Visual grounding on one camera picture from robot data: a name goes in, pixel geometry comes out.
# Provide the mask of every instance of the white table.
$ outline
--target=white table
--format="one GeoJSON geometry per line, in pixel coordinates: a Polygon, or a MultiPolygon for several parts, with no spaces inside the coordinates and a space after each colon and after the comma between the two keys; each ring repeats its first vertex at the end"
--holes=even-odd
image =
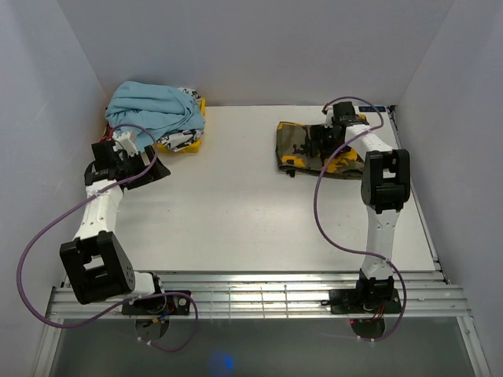
{"type": "MultiPolygon", "coordinates": [[[[367,113],[370,124],[376,114],[367,113]]],[[[387,118],[377,134],[396,146],[387,118]]],[[[358,271],[362,257],[322,239],[313,216],[316,177],[290,178],[274,153],[281,121],[321,123],[320,107],[207,109],[195,155],[162,155],[172,175],[126,192],[116,234],[135,269],[163,271],[358,271]]],[[[360,181],[326,178],[320,219],[345,246],[365,250],[367,214],[360,181]]],[[[434,270],[414,198],[395,234],[393,261],[402,270],[434,270]]]]}

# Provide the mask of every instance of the camouflage shorts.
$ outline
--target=camouflage shorts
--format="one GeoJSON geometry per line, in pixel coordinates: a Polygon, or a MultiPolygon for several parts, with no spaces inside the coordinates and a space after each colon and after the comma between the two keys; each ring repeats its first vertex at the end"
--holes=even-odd
{"type": "MultiPolygon", "coordinates": [[[[319,172],[326,163],[321,155],[311,151],[310,128],[305,124],[280,122],[276,131],[276,157],[280,170],[319,172]]],[[[329,165],[327,173],[340,178],[360,178],[363,171],[363,160],[358,153],[349,148],[341,152],[329,165]]]]}

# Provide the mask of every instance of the light blue towel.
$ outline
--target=light blue towel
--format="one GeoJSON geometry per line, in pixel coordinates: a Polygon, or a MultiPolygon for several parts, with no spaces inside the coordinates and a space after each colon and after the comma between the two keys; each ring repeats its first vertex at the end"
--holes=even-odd
{"type": "MultiPolygon", "coordinates": [[[[105,112],[110,126],[133,123],[143,126],[159,139],[166,132],[181,130],[201,130],[204,118],[199,105],[190,94],[171,86],[148,85],[126,81],[113,94],[105,112]]],[[[138,129],[121,128],[122,131],[138,129]]],[[[135,141],[136,148],[143,151],[152,139],[140,132],[135,141]]]]}

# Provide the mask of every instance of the wall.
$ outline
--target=wall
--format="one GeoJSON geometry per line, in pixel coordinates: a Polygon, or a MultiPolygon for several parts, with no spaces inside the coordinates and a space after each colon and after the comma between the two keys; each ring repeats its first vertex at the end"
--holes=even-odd
{"type": "Polygon", "coordinates": [[[503,375],[502,61],[501,1],[456,1],[397,114],[440,262],[464,286],[493,375],[503,375]]]}
{"type": "Polygon", "coordinates": [[[58,0],[108,95],[127,79],[210,104],[395,104],[453,0],[58,0]]]}
{"type": "MultiPolygon", "coordinates": [[[[0,0],[0,25],[0,374],[17,377],[30,375],[42,332],[18,297],[17,260],[36,232],[83,199],[106,100],[56,0],[0,0]]],[[[28,257],[26,291],[43,313],[63,276],[58,245],[78,221],[57,226],[28,257]]]]}

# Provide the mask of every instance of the cable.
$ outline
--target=cable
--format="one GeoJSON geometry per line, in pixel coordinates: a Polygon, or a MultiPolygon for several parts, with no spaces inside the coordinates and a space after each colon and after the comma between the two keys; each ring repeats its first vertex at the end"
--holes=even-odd
{"type": "MultiPolygon", "coordinates": [[[[139,130],[147,133],[152,138],[152,140],[154,142],[153,143],[154,144],[154,156],[152,158],[152,161],[150,161],[150,164],[141,173],[138,173],[138,174],[134,175],[133,177],[129,177],[129,178],[125,178],[125,179],[123,179],[121,181],[117,181],[115,183],[112,183],[112,184],[110,184],[110,185],[102,188],[101,190],[99,190],[97,192],[97,194],[94,194],[94,195],[88,197],[87,199],[83,200],[81,203],[77,204],[76,206],[74,206],[70,210],[67,210],[65,213],[63,213],[61,216],[59,216],[55,220],[52,220],[48,225],[46,225],[45,227],[43,227],[42,230],[40,230],[40,232],[38,232],[31,239],[31,241],[28,243],[28,245],[24,248],[23,254],[21,254],[19,262],[17,263],[16,285],[17,285],[17,290],[19,292],[19,296],[21,298],[21,301],[27,307],[27,309],[30,311],[30,313],[33,314],[33,316],[35,316],[35,318],[37,318],[38,320],[40,320],[44,324],[46,324],[48,326],[51,326],[53,328],[63,328],[63,329],[80,328],[82,326],[85,326],[87,324],[90,324],[90,323],[94,322],[98,318],[103,317],[106,313],[109,313],[110,311],[114,310],[114,308],[116,308],[117,306],[121,306],[122,304],[126,304],[126,303],[130,302],[130,299],[125,299],[125,300],[123,300],[121,302],[116,302],[115,304],[113,304],[109,308],[103,310],[101,313],[98,313],[97,315],[95,315],[95,316],[93,316],[91,318],[88,318],[88,319],[86,319],[86,320],[84,320],[82,322],[79,322],[77,324],[59,324],[57,322],[53,322],[53,321],[45,318],[41,313],[39,313],[37,311],[37,309],[35,309],[35,307],[31,304],[30,300],[26,296],[26,293],[25,293],[24,287],[23,287],[23,266],[24,266],[24,262],[26,260],[26,257],[28,256],[28,253],[30,252],[31,248],[33,247],[33,245],[35,244],[35,242],[37,242],[39,240],[40,237],[42,237],[47,231],[49,231],[51,228],[53,228],[57,223],[59,223],[60,221],[63,221],[70,214],[73,214],[78,209],[84,207],[91,200],[96,199],[96,197],[98,195],[102,194],[103,192],[106,192],[107,190],[112,189],[112,188],[114,188],[116,186],[124,185],[126,183],[130,183],[130,182],[134,181],[135,179],[139,179],[139,178],[143,177],[153,167],[154,163],[156,163],[157,156],[158,156],[157,155],[157,153],[158,153],[158,150],[157,150],[157,141],[156,141],[156,138],[154,137],[154,135],[152,135],[152,133],[150,131],[148,131],[146,128],[144,128],[142,126],[138,126],[136,124],[124,123],[124,124],[119,124],[118,126],[115,126],[115,127],[111,128],[110,131],[109,131],[109,135],[112,135],[114,131],[116,131],[119,128],[124,127],[124,126],[130,126],[130,127],[138,128],[139,130]]],[[[189,295],[186,295],[185,293],[182,293],[182,292],[164,292],[164,293],[159,293],[159,294],[156,294],[156,295],[150,295],[150,296],[145,296],[145,297],[141,297],[141,298],[136,298],[136,300],[137,301],[142,301],[142,300],[149,300],[151,298],[160,298],[160,297],[167,297],[167,296],[182,296],[182,297],[186,298],[187,300],[189,300],[193,304],[194,312],[195,312],[195,315],[196,315],[196,325],[194,326],[194,330],[193,330],[192,334],[189,336],[189,338],[181,346],[179,346],[179,347],[177,347],[175,349],[168,349],[168,348],[165,348],[165,347],[163,348],[167,352],[177,352],[177,351],[181,350],[182,348],[184,348],[185,346],[187,346],[187,344],[189,344],[189,342],[193,339],[194,335],[196,334],[197,322],[199,320],[199,313],[197,311],[197,304],[194,301],[194,299],[192,297],[190,297],[189,295]]]]}
{"type": "MultiPolygon", "coordinates": [[[[316,226],[318,227],[318,230],[320,231],[320,233],[323,236],[323,238],[325,238],[326,241],[328,243],[330,243],[332,246],[334,246],[334,247],[336,247],[336,248],[338,248],[338,249],[340,249],[342,251],[345,251],[347,253],[357,254],[357,255],[368,255],[370,257],[379,258],[379,259],[385,261],[391,267],[391,269],[393,270],[393,272],[396,273],[397,276],[398,276],[398,278],[400,279],[400,284],[402,285],[402,291],[403,291],[403,305],[402,305],[402,311],[398,315],[398,319],[395,321],[395,324],[393,324],[393,326],[391,327],[390,331],[388,331],[387,333],[383,334],[382,336],[380,336],[377,339],[362,338],[363,340],[365,340],[367,342],[379,342],[381,340],[385,340],[387,337],[389,337],[391,334],[393,334],[396,331],[397,327],[402,322],[402,318],[403,318],[403,315],[404,315],[404,313],[406,311],[406,306],[407,306],[406,283],[403,280],[403,276],[400,273],[400,271],[397,269],[397,267],[395,266],[395,264],[393,264],[392,261],[390,261],[389,259],[387,259],[383,255],[377,254],[377,253],[373,253],[373,252],[370,252],[370,251],[358,251],[358,250],[350,249],[349,247],[341,246],[338,243],[336,243],[335,241],[333,241],[327,235],[327,233],[325,232],[325,230],[321,227],[320,218],[318,216],[318,194],[319,194],[319,191],[320,191],[321,179],[323,178],[323,176],[325,175],[327,169],[329,168],[330,163],[339,154],[339,152],[341,152],[344,148],[346,148],[353,141],[357,140],[359,137],[362,137],[362,136],[364,136],[366,134],[369,134],[369,133],[373,132],[374,130],[378,130],[378,129],[382,128],[384,126],[384,119],[383,119],[383,116],[380,114],[380,112],[377,111],[376,107],[373,104],[371,104],[370,102],[368,102],[368,101],[366,101],[366,100],[364,100],[364,99],[362,99],[360,97],[352,97],[352,96],[338,97],[335,100],[331,100],[330,102],[327,102],[325,104],[325,106],[323,107],[323,112],[326,114],[326,108],[328,106],[330,106],[331,104],[334,104],[334,103],[336,103],[337,101],[340,101],[340,100],[356,100],[356,101],[361,101],[361,102],[367,104],[379,116],[380,124],[378,126],[371,127],[367,131],[362,132],[361,134],[358,134],[358,135],[352,137],[348,141],[345,141],[344,143],[342,143],[341,146],[339,146],[334,151],[333,154],[330,155],[329,159],[327,160],[327,162],[323,166],[323,169],[321,169],[320,175],[318,176],[318,180],[316,181],[316,188],[314,189],[314,200],[313,200],[314,220],[316,221],[316,226]]],[[[339,336],[339,335],[327,335],[327,334],[325,334],[325,335],[326,336],[340,337],[340,338],[350,338],[350,337],[342,336],[342,335],[341,336],[339,336]]]]}

